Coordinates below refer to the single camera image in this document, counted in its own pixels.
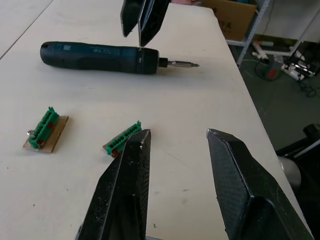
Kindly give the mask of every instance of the floor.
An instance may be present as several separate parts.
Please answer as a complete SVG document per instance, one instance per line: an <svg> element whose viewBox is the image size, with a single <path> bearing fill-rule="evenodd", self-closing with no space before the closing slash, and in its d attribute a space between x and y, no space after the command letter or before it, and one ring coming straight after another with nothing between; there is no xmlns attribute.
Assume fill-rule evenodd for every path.
<svg viewBox="0 0 320 240"><path fill-rule="evenodd" d="M273 82L263 80L254 71L256 64L249 50L240 72L271 143L278 150L305 138L305 126L320 123L320 89L310 98L285 73ZM308 83L320 87L320 75Z"/></svg>

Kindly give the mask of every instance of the white wall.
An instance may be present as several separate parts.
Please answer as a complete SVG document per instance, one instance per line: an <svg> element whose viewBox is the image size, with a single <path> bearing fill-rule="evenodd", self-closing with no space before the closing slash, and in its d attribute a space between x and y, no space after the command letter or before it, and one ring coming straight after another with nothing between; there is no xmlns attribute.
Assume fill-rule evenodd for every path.
<svg viewBox="0 0 320 240"><path fill-rule="evenodd" d="M262 34L266 28L273 1L271 20L265 32L268 36L298 39L320 9L320 0L270 0L257 34ZM305 40L320 42L320 14L305 34Z"/></svg>

